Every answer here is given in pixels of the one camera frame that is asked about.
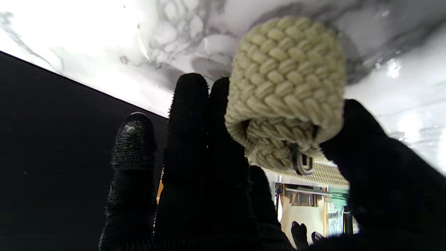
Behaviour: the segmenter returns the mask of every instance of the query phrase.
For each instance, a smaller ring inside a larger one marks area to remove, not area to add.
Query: gloved hand
[[[244,148],[226,130],[228,92],[228,78],[214,83],[210,97],[202,76],[178,80],[154,236],[155,189],[148,180],[156,148],[153,128],[146,118],[135,123],[132,116],[121,126],[100,250],[292,250],[265,173],[249,167]],[[120,152],[128,154],[122,158]]]
[[[293,222],[291,225],[291,234],[293,235],[294,244],[297,250],[303,250],[308,247],[307,228],[305,224]]]
[[[115,177],[99,251],[127,250],[151,240],[157,206],[153,180],[156,149],[149,118],[142,113],[131,114],[118,129],[112,150]]]
[[[178,80],[164,154],[157,245],[200,243],[207,250],[255,250],[259,245],[248,194],[249,165],[244,148],[224,125],[228,89],[227,78],[216,81],[209,97],[201,75]]]

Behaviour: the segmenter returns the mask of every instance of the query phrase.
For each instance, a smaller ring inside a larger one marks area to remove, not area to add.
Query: white marble ceiling
[[[446,173],[444,0],[0,0],[0,50],[167,117],[181,74],[230,75],[240,37],[285,15],[338,30],[345,96]]]

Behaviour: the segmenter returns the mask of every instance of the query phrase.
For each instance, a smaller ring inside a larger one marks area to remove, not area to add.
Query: cream rope
[[[319,143],[342,128],[345,78],[343,49],[322,24],[284,17],[258,25],[232,62],[227,130],[270,170],[293,170],[292,143],[324,159]]]

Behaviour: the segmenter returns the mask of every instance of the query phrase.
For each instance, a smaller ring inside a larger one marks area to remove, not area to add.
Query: black glove
[[[293,222],[291,225],[291,234],[293,235],[294,244],[297,250],[303,250],[308,247],[307,229],[305,224]]]
[[[156,210],[156,149],[151,121],[142,113],[130,115],[119,128],[112,151],[115,177],[108,195],[100,251],[126,250],[151,241]]]
[[[184,243],[186,250],[200,243],[206,250],[255,250],[259,245],[249,165],[244,148],[224,125],[228,85],[227,79],[215,82],[209,98],[201,75],[178,80],[155,225],[158,246]]]
[[[435,241],[431,230],[440,231],[446,224],[445,217],[438,217],[446,207],[440,199],[446,194],[445,177],[407,146],[389,138],[359,102],[346,100],[344,111],[341,132],[321,144],[325,156],[350,182],[348,203],[360,227],[358,236],[341,239],[355,243],[356,249],[389,245],[435,249],[440,241]],[[334,242],[331,239],[310,247],[323,249],[322,245]]]

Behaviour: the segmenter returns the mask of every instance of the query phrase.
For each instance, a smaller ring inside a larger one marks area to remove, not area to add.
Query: gloved finger
[[[343,131],[355,134],[356,137],[385,136],[384,130],[373,115],[354,99],[345,100]]]
[[[225,126],[229,78],[217,80],[212,86],[209,123],[209,152],[212,170],[210,175],[221,184],[247,182],[249,165],[244,147],[232,139]]]
[[[276,207],[271,198],[271,189],[268,179],[262,168],[251,166],[252,189],[249,192],[251,205],[257,222],[281,226],[277,219]]]
[[[193,183],[207,165],[208,101],[207,83],[201,75],[190,73],[178,79],[168,123],[164,186]]]
[[[249,165],[244,148],[234,141],[226,130],[226,113],[229,79],[217,80],[211,90],[209,118],[209,163],[206,171],[207,192],[219,198],[210,201],[213,214],[220,222],[224,218],[239,219],[238,230],[244,234],[255,232],[255,216],[249,199]]]
[[[282,232],[282,226],[277,219],[276,207],[271,198],[271,190],[265,172],[257,166],[251,166],[250,168],[252,189],[249,195],[252,210],[257,219],[259,237],[264,243],[288,246],[291,250],[291,243],[285,233]]]
[[[153,236],[156,211],[154,161],[157,144],[153,125],[133,113],[116,134],[111,164],[115,177],[106,206],[100,251],[146,243]]]
[[[155,225],[155,242],[188,239],[206,231],[201,215],[206,204],[203,174],[207,162],[209,96],[206,80],[199,74],[182,75],[170,109],[164,152],[164,188]]]

